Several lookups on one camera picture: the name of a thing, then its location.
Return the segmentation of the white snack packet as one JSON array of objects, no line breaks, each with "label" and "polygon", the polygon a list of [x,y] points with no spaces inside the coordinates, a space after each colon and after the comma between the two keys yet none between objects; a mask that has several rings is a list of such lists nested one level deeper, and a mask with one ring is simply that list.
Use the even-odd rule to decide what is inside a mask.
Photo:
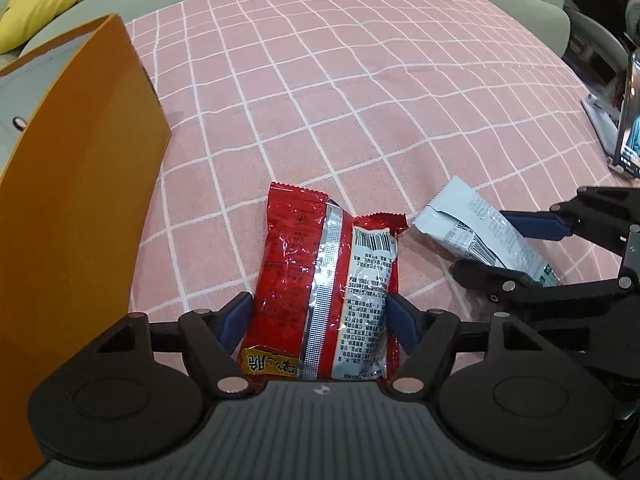
[{"label": "white snack packet", "polygon": [[523,272],[544,287],[561,283],[551,264],[506,217],[457,176],[416,216],[413,225],[460,258]]}]

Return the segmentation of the red silver snack packet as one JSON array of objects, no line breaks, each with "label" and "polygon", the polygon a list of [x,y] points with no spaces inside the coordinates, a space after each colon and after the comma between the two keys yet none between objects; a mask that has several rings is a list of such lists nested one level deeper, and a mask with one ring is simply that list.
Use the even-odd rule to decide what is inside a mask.
[{"label": "red silver snack packet", "polygon": [[403,214],[354,217],[326,193],[273,182],[241,370],[267,379],[382,380],[399,366],[386,297]]}]

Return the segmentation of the smartphone on stand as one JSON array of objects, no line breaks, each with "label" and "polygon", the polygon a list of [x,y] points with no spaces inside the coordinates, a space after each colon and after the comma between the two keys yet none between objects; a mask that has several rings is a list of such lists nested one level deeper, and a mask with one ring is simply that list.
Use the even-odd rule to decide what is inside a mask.
[{"label": "smartphone on stand", "polygon": [[629,57],[616,102],[589,93],[582,108],[605,154],[606,164],[629,179],[639,177],[639,50]]}]

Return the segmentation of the pink checkered tablecloth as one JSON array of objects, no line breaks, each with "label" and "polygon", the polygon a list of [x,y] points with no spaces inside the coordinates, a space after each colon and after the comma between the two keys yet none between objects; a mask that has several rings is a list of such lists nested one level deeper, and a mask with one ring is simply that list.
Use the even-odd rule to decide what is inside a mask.
[{"label": "pink checkered tablecloth", "polygon": [[273,182],[408,219],[454,176],[510,210],[622,182],[587,88],[487,0],[183,0],[127,32],[170,128],[129,294],[153,322],[256,287]]}]

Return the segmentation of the orange storage box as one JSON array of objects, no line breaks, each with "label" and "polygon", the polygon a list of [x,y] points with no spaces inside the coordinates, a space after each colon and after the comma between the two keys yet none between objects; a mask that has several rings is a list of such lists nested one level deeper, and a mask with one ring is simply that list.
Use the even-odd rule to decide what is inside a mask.
[{"label": "orange storage box", "polygon": [[122,19],[105,15],[1,73],[1,474],[43,457],[32,390],[129,304],[170,128]]}]

